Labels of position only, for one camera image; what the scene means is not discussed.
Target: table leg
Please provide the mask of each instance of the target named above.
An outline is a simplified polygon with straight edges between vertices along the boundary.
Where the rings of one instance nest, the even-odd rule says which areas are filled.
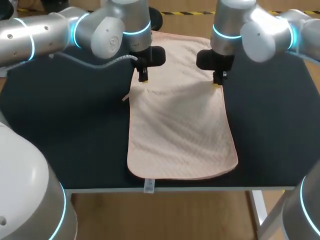
[[[267,218],[267,209],[264,201],[264,196],[261,190],[252,190],[249,192],[254,214],[256,228],[258,229],[264,220]]]
[[[257,226],[257,239],[269,240],[282,224],[282,209],[291,191],[285,191],[271,212],[267,215],[265,201],[261,191],[250,193],[254,217]]]

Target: robotic arm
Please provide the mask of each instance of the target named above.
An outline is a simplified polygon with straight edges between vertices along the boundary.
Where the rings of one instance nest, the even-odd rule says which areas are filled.
[[[162,65],[165,50],[151,46],[147,0],[109,0],[88,13],[59,13],[0,21],[0,67],[77,47],[101,59],[128,44],[139,80]],[[0,111],[0,240],[75,240],[77,216],[46,158],[9,128]]]
[[[214,70],[214,82],[223,84],[240,44],[258,63],[282,52],[320,61],[319,39],[320,19],[299,10],[273,16],[256,0],[219,0],[212,26],[212,49],[200,51],[196,64],[200,69]]]
[[[93,13],[69,7],[58,13],[0,21],[0,67],[30,61],[77,47],[101,59],[112,58],[122,41],[137,57],[139,80],[148,80],[148,67],[160,66],[165,51],[151,46],[146,0],[109,0]]]

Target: blue led ring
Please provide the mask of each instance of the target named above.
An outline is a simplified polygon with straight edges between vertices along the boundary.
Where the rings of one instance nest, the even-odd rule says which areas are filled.
[[[18,22],[20,22],[25,28],[28,29],[28,26],[20,18],[14,18],[14,19],[17,20]],[[31,59],[34,58],[34,55],[35,55],[35,41],[34,41],[34,38],[32,37],[32,33],[30,31],[28,31],[28,33],[29,33],[29,37],[30,37],[30,40],[31,40],[31,47],[32,47],[31,55],[30,55],[30,57],[28,59],[28,61],[30,61]]]
[[[89,15],[89,13],[83,14],[83,15],[76,21],[75,26],[74,26],[74,29],[73,29],[73,33],[72,33],[73,41],[74,41],[74,44],[75,44],[78,48],[81,48],[81,47],[78,45],[78,43],[77,43],[77,41],[76,41],[76,30],[77,30],[77,27],[78,27],[80,21],[81,21],[82,19],[84,19],[84,18],[85,18],[86,16],[88,16],[88,15]]]
[[[142,30],[140,30],[140,31],[136,31],[136,32],[127,32],[127,31],[124,31],[123,34],[124,34],[124,35],[137,35],[137,34],[141,34],[141,33],[143,33],[144,31],[146,31],[146,30],[150,27],[150,25],[151,25],[151,21],[148,23],[148,25],[147,25],[144,29],[142,29]]]
[[[239,35],[239,36],[227,36],[227,35],[224,35],[224,34],[218,32],[218,30],[215,28],[215,25],[214,25],[214,24],[212,25],[212,28],[213,28],[213,31],[214,31],[216,34],[218,34],[220,37],[223,37],[223,38],[225,38],[225,39],[240,39],[240,38],[241,38],[240,35]]]
[[[53,240],[54,237],[57,235],[61,225],[62,225],[62,222],[64,221],[64,218],[65,218],[65,214],[66,214],[66,208],[67,208],[67,197],[66,197],[66,192],[64,190],[64,188],[62,187],[61,183],[60,183],[60,186],[62,188],[62,192],[63,192],[63,201],[64,201],[64,204],[63,204],[63,211],[62,211],[62,216],[61,216],[61,219],[60,219],[60,222],[58,224],[58,226],[56,227],[55,231],[53,232],[53,234],[51,235],[51,237],[49,238],[49,240]]]
[[[302,207],[302,210],[303,210],[303,212],[304,212],[304,215],[305,215],[306,219],[308,220],[309,224],[311,225],[311,227],[313,228],[313,230],[320,236],[320,231],[319,231],[319,229],[318,229],[318,228],[316,227],[316,225],[312,222],[309,214],[307,213],[307,210],[306,210],[306,207],[305,207],[305,203],[304,203],[304,199],[303,199],[303,196],[302,196],[302,189],[303,189],[303,186],[304,186],[305,179],[306,179],[306,177],[303,178],[302,183],[301,183],[301,187],[300,187],[301,207]]]

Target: pink towel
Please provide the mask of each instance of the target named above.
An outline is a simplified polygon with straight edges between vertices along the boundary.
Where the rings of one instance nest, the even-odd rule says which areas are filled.
[[[195,180],[231,171],[238,157],[229,129],[223,89],[212,71],[196,66],[208,39],[153,32],[166,63],[150,67],[148,83],[135,71],[129,93],[127,165],[145,179]]]

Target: wooden floor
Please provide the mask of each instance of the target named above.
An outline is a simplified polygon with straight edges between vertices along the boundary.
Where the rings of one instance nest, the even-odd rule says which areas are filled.
[[[100,0],[70,0],[86,10]],[[319,0],[259,0],[267,10],[319,10]],[[216,0],[149,0],[164,12],[214,11]],[[213,15],[164,16],[162,32],[209,38]],[[308,63],[320,90],[320,68]],[[263,193],[270,210],[281,191]],[[243,191],[194,193],[78,194],[77,240],[253,240],[255,229]],[[274,239],[281,240],[278,232]]]

